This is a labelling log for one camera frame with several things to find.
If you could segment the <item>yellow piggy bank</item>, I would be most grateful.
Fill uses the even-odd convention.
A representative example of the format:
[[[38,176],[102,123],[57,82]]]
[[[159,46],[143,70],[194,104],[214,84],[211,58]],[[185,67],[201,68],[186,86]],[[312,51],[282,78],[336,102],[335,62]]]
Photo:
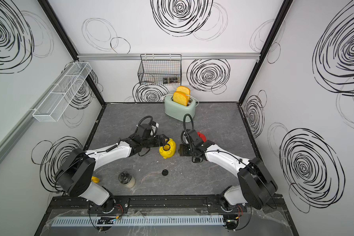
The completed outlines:
[[[176,142],[173,139],[170,139],[165,146],[159,148],[159,154],[164,158],[171,158],[176,152]]]

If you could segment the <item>clear jar with white contents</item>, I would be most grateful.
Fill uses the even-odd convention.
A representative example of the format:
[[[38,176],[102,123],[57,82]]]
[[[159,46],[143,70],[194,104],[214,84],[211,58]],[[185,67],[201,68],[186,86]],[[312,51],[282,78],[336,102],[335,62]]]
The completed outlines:
[[[126,188],[133,188],[136,184],[135,178],[128,171],[121,172],[118,179],[119,182]]]

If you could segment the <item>red piggy bank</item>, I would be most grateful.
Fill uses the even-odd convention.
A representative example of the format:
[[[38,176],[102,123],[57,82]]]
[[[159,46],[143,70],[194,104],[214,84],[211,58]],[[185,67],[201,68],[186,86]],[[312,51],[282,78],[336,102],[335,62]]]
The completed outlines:
[[[198,136],[202,139],[203,142],[206,142],[207,141],[207,138],[204,134],[200,133],[200,132],[197,132]]]

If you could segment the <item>black plug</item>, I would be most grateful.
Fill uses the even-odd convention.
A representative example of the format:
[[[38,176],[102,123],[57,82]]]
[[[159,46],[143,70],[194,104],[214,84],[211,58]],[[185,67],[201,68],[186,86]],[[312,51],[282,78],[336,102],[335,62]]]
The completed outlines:
[[[168,170],[163,170],[163,171],[162,171],[162,175],[163,175],[163,176],[167,176],[168,174],[169,174]]]

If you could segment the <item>front toast slice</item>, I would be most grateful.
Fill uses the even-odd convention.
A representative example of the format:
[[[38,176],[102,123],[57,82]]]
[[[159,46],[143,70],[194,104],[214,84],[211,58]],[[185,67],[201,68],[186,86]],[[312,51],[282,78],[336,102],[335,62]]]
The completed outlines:
[[[190,100],[190,96],[186,95],[185,93],[181,91],[176,91],[173,94],[173,101],[182,105],[182,106],[187,106]]]

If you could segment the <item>mint green toaster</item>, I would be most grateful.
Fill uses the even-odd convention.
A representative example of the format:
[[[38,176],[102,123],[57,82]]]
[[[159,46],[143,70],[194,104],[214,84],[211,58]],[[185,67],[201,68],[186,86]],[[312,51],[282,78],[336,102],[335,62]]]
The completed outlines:
[[[199,101],[194,97],[190,97],[187,106],[182,106],[173,101],[173,95],[167,94],[164,96],[164,107],[166,115],[178,120],[183,121],[186,114],[189,114],[192,118],[195,117],[196,107],[199,105]]]

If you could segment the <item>toast slice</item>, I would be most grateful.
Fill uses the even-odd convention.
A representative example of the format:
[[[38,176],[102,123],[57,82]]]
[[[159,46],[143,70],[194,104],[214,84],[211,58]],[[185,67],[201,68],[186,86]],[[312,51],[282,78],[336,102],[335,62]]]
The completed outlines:
[[[182,105],[182,106],[187,106],[190,100],[190,96],[186,95],[185,93],[181,91],[176,91],[173,94],[173,101]]]
[[[190,89],[184,86],[177,87],[176,91],[182,92],[186,95],[190,95]]]

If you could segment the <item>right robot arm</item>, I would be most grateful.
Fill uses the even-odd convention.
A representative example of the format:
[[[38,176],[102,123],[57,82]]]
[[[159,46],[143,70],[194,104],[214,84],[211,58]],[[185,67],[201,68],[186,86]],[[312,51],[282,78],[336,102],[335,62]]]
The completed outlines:
[[[214,163],[238,178],[238,186],[229,186],[221,193],[220,201],[225,211],[239,204],[262,209],[278,190],[262,160],[232,154],[210,140],[204,141],[193,129],[183,131],[181,141],[180,156],[190,156],[194,163]]]

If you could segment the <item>back toast slice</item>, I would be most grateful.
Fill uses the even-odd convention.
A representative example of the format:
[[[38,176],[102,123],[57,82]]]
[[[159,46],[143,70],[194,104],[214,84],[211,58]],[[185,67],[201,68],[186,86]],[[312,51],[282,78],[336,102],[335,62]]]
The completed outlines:
[[[190,95],[190,89],[184,86],[177,87],[176,91],[182,92],[186,95]]]

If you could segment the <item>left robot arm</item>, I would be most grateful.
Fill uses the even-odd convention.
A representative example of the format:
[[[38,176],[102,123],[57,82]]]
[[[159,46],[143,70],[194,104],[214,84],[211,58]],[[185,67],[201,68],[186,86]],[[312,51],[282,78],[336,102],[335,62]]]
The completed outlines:
[[[157,135],[158,124],[137,125],[135,133],[119,139],[115,144],[95,150],[74,149],[55,174],[55,181],[70,197],[81,197],[97,205],[103,213],[110,213],[117,206],[114,195],[94,183],[94,171],[119,159],[139,154],[142,149],[167,145],[170,138]]]

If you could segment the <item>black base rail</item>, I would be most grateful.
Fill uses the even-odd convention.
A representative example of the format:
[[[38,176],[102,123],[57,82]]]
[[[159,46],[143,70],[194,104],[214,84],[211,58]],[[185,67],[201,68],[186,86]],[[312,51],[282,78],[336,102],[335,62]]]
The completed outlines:
[[[93,214],[124,214],[135,209],[195,208],[208,213],[245,213],[250,204],[231,206],[220,195],[143,195],[117,196],[107,206],[98,206],[81,197],[54,197],[47,212],[54,209],[89,210]]]

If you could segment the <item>yellow mug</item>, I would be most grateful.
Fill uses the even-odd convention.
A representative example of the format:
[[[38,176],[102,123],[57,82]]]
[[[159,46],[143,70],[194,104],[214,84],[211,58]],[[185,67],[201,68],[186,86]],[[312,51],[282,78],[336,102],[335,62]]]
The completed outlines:
[[[100,179],[97,178],[97,177],[91,177],[91,181],[94,182],[94,183],[99,183]]]

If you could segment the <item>small jars in basket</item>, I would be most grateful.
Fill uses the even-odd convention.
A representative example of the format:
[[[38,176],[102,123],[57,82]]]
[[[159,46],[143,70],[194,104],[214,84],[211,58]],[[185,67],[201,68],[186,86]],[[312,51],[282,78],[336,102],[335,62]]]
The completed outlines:
[[[178,77],[164,77],[162,79],[162,83],[164,85],[179,84],[180,83],[180,79]]]

